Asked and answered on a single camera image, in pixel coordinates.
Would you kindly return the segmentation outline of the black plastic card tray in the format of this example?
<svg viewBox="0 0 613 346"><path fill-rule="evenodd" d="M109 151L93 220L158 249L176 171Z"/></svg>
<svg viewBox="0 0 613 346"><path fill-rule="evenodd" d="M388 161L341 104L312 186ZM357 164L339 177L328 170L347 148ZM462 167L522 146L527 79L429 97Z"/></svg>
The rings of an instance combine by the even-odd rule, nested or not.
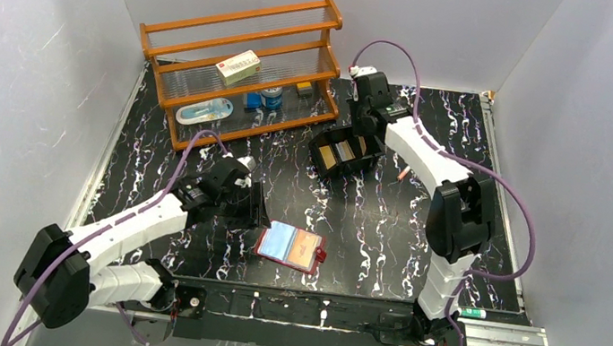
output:
<svg viewBox="0 0 613 346"><path fill-rule="evenodd" d="M322 180L369 171L384 155L385 147L378 137L357 135L352 128L328 127L310 140L310 158Z"/></svg>

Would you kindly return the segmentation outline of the red card holder wallet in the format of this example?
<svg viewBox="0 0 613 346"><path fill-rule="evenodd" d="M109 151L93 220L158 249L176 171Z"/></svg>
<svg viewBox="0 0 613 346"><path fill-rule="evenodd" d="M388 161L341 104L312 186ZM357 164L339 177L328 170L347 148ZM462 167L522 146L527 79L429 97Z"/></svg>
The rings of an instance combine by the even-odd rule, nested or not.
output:
<svg viewBox="0 0 613 346"><path fill-rule="evenodd" d="M312 275L326 261L326 239L284 222L271 220L254 252L277 264Z"/></svg>

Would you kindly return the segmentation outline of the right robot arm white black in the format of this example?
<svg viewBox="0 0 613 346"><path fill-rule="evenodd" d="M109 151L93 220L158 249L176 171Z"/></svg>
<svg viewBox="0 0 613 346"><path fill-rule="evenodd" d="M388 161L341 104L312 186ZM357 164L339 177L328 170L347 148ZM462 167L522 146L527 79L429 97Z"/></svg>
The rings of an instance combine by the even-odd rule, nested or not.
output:
<svg viewBox="0 0 613 346"><path fill-rule="evenodd" d="M349 72L353 132L376 137L403 158L429 192L425 233L432 255L408 328L415 343L434 346L456 319L466 272L496 234L496 184L446 154L413 109L395 100L382 71L353 65Z"/></svg>

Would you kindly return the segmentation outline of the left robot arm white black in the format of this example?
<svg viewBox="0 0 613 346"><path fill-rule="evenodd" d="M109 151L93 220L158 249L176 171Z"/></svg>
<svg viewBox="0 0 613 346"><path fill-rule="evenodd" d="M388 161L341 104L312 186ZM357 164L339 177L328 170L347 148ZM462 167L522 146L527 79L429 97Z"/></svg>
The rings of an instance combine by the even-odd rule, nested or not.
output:
<svg viewBox="0 0 613 346"><path fill-rule="evenodd" d="M180 177L165 192L90 225L40 230L14 275L23 303L48 329L70 324L89 307L140 302L152 311L180 308L181 288L159 260L115 265L155 239L207 221L228 229L269 228L263 186L251 156L226 155L203 173Z"/></svg>

